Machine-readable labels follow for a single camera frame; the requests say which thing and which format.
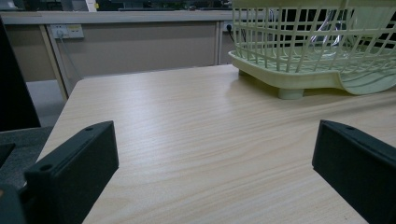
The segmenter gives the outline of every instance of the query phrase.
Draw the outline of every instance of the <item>gray floor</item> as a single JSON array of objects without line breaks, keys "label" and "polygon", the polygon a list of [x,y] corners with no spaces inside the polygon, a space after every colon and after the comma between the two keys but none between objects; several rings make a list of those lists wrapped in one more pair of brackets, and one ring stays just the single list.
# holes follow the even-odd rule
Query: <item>gray floor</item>
[{"label": "gray floor", "polygon": [[42,127],[53,127],[64,109],[56,80],[27,82]]}]

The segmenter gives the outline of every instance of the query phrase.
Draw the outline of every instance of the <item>wooden table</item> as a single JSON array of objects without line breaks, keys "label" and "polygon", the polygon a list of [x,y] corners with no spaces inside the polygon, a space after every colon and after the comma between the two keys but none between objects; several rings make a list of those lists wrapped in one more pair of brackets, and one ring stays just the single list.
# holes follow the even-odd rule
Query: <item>wooden table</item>
[{"label": "wooden table", "polygon": [[120,169],[84,223],[365,223],[311,165],[318,124],[396,146],[396,90],[276,88],[231,65],[80,81],[40,158],[114,120]]}]

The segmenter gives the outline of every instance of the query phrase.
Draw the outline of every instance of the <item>pale yellow dish rack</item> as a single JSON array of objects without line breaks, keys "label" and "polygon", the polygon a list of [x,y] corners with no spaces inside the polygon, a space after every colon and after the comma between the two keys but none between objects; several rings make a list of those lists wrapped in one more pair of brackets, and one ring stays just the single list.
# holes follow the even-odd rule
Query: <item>pale yellow dish rack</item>
[{"label": "pale yellow dish rack", "polygon": [[396,85],[396,0],[233,0],[233,65],[298,99]]}]

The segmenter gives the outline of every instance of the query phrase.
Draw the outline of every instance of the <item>cubicle panel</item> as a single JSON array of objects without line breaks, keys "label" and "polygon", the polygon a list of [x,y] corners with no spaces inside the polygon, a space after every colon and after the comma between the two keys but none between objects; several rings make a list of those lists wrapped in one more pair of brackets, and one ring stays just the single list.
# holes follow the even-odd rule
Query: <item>cubicle panel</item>
[{"label": "cubicle panel", "polygon": [[66,77],[216,64],[215,21],[82,24],[82,30],[84,38],[56,39]]},{"label": "cubicle panel", "polygon": [[6,27],[9,42],[25,81],[55,79],[39,25],[7,25]]},{"label": "cubicle panel", "polygon": [[222,32],[220,35],[220,38],[222,38],[222,42],[220,45],[220,59],[219,59],[219,64],[229,64],[232,63],[231,56],[228,55],[228,52],[231,50],[235,49],[235,46],[233,44],[233,40],[230,37],[228,32]]}]

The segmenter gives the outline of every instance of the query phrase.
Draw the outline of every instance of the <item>electrical outlet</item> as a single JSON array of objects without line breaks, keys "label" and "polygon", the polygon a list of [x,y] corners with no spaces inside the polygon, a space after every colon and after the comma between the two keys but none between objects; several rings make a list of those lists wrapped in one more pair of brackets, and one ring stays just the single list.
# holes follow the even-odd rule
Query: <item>electrical outlet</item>
[{"label": "electrical outlet", "polygon": [[65,24],[52,24],[50,29],[54,38],[69,38],[69,31]]},{"label": "electrical outlet", "polygon": [[81,24],[52,24],[50,26],[54,38],[82,38]]},{"label": "electrical outlet", "polygon": [[81,24],[67,24],[67,31],[69,32],[70,38],[82,38],[84,34],[82,33]]},{"label": "electrical outlet", "polygon": [[228,25],[231,25],[231,27],[233,27],[233,21],[224,21],[223,22],[223,32],[228,32],[228,30],[227,30]]}]

